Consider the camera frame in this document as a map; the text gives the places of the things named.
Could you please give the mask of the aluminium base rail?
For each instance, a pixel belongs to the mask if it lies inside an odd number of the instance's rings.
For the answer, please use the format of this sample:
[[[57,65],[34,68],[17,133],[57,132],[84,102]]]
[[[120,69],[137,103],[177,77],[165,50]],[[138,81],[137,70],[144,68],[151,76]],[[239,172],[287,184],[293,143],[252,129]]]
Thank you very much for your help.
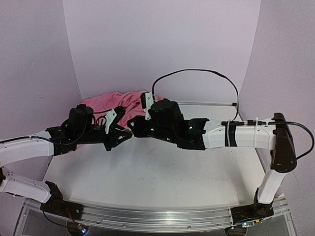
[[[68,203],[61,209],[42,206],[34,200],[25,205],[50,219],[67,220],[88,226],[135,232],[192,232],[229,227],[252,227],[282,220],[292,226],[291,212],[285,197],[275,198],[272,207],[255,213],[253,205],[198,209],[128,209]]]

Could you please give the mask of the pink sweatshirt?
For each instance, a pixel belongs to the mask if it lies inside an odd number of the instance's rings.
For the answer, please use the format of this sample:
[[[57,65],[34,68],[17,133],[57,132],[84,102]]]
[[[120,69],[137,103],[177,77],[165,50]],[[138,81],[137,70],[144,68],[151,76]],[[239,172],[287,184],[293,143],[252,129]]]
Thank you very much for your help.
[[[93,98],[83,99],[79,105],[90,107],[94,111],[95,119],[104,116],[107,112],[116,107],[123,107],[125,109],[124,116],[118,122],[118,125],[124,129],[129,129],[127,122],[135,117],[142,117],[145,119],[145,111],[142,108],[141,95],[146,91],[129,91],[126,93],[109,92]]]

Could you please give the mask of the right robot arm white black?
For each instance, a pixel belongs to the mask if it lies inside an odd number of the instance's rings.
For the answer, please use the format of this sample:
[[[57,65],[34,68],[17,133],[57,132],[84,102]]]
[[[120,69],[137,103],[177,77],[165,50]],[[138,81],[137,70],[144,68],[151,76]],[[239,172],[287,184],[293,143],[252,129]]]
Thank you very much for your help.
[[[231,209],[234,226],[274,214],[272,203],[287,173],[297,166],[292,134],[284,115],[272,119],[219,121],[208,118],[184,119],[177,102],[167,99],[149,103],[145,115],[127,122],[137,138],[155,138],[187,150],[215,148],[262,148],[270,151],[271,164],[250,205]]]

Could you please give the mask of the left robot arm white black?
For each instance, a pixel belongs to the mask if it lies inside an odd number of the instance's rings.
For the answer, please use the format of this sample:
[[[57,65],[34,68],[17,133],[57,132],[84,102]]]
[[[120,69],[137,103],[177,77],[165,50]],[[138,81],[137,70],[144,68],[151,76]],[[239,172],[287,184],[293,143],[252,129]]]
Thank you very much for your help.
[[[16,176],[6,165],[35,157],[64,155],[90,144],[103,144],[106,151],[111,151],[132,137],[119,125],[125,112],[122,106],[118,106],[104,111],[103,117],[95,118],[96,113],[91,107],[78,105],[70,110],[68,119],[61,126],[29,136],[1,140],[1,192],[36,200],[47,204],[54,214],[63,214],[66,203],[56,184]]]

